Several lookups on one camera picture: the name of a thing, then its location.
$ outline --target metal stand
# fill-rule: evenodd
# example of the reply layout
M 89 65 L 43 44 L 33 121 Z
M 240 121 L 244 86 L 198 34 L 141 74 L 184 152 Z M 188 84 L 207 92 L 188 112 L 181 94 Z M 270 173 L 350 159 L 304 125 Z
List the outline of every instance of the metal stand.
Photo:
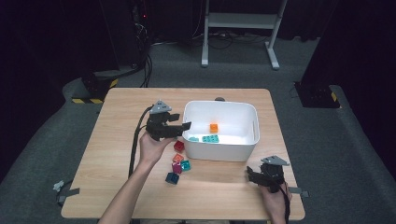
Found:
M 276 15 L 262 15 L 262 14 L 238 14 L 238 13 L 209 13 L 209 0 L 206 0 L 205 9 L 205 32 L 204 44 L 202 48 L 202 67 L 209 66 L 209 49 L 208 49 L 208 36 L 209 27 L 228 27 L 228 28 L 253 28 L 253 29 L 272 29 L 271 39 L 265 42 L 268 56 L 271 61 L 273 69 L 279 69 L 277 62 L 274 44 L 276 40 L 277 31 L 279 30 L 280 23 L 282 22 L 283 12 L 288 0 L 282 0 L 280 9 Z

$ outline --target black equipment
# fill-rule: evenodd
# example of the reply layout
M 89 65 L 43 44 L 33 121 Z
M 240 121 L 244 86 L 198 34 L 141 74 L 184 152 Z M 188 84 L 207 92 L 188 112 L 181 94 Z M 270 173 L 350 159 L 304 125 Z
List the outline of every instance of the black equipment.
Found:
M 278 192 L 279 185 L 285 182 L 282 166 L 263 163 L 260 168 L 262 172 L 259 174 L 247 167 L 248 180 L 258 185 L 269 187 L 271 193 Z
M 284 165 L 289 164 L 278 156 L 267 157 L 262 159 L 262 165 L 260 166 L 260 169 L 262 170 L 261 173 L 253 172 L 250 167 L 247 167 L 247 174 L 249 181 L 261 186 L 269 187 L 271 193 L 277 193 L 279 190 L 282 191 L 286 206 L 285 220 L 286 223 L 289 223 L 290 200 L 288 193 L 280 187 L 281 184 L 285 183 L 282 168 Z
M 149 111 L 150 115 L 148 117 L 146 131 L 156 141 L 159 141 L 160 138 L 181 136 L 191 126 L 191 122 L 182 123 L 181 125 L 167 125 L 167 121 L 176 121 L 180 117 L 179 114 L 171 115 L 168 112 L 170 110 L 172 110 L 170 106 L 162 101 L 158 101 Z
M 150 134 L 151 138 L 160 141 L 160 138 L 172 138 L 181 136 L 184 131 L 187 131 L 191 122 L 182 123 L 181 125 L 167 125 L 167 121 L 172 122 L 179 119 L 179 114 L 171 115 L 168 111 L 171 111 L 172 108 L 159 100 L 155 105 L 149 106 L 145 112 L 143 112 L 142 117 L 140 117 L 139 123 L 137 124 L 136 131 L 134 132 L 134 142 L 132 144 L 132 153 L 131 153 L 131 163 L 129 165 L 129 174 L 131 176 L 134 171 L 134 155 L 136 154 L 137 147 L 137 139 L 139 137 L 140 131 L 144 128 L 140 127 L 143 117 L 149 112 L 150 115 L 148 117 L 148 122 L 146 124 L 146 131 Z

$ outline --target blue cube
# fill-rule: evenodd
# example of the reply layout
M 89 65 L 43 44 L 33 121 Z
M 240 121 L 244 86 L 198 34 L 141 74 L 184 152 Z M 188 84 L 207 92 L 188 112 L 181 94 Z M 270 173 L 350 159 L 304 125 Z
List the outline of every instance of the blue cube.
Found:
M 175 173 L 168 173 L 168 175 L 166 176 L 165 181 L 168 182 L 168 183 L 170 183 L 170 184 L 176 185 L 178 179 L 179 179 L 178 174 L 175 174 Z

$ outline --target orange cube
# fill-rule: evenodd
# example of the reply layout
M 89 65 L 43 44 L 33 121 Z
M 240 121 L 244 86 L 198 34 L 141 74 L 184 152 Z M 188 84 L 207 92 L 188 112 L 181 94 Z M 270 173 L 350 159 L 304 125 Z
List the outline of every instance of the orange cube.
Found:
M 218 124 L 210 124 L 210 132 L 217 133 L 219 131 Z

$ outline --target toy block in bin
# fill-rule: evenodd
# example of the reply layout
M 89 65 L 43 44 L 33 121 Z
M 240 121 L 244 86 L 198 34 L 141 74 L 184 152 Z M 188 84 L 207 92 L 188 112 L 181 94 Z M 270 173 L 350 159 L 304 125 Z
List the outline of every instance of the toy block in bin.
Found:
M 173 169 L 173 172 L 176 174 L 181 174 L 181 172 L 183 171 L 181 168 L 181 164 L 178 161 L 172 163 L 172 169 Z
M 189 171 L 191 169 L 189 161 L 181 161 L 180 165 L 181 165 L 181 170 L 182 171 Z
M 178 152 L 183 152 L 184 150 L 184 143 L 180 142 L 180 141 L 176 141 L 174 144 L 174 149 Z
M 219 137 L 216 134 L 203 136 L 202 141 L 207 143 L 218 143 Z
M 210 124 L 210 132 L 218 133 L 219 132 L 218 124 Z
M 189 140 L 192 142 L 199 142 L 199 138 L 197 137 L 190 137 Z
M 178 153 L 173 158 L 173 161 L 175 161 L 175 162 L 181 162 L 183 160 L 184 160 L 184 157 Z
M 177 181 L 179 179 L 178 174 L 175 173 L 168 173 L 168 175 L 166 176 L 165 181 L 170 183 L 170 184 L 177 184 Z

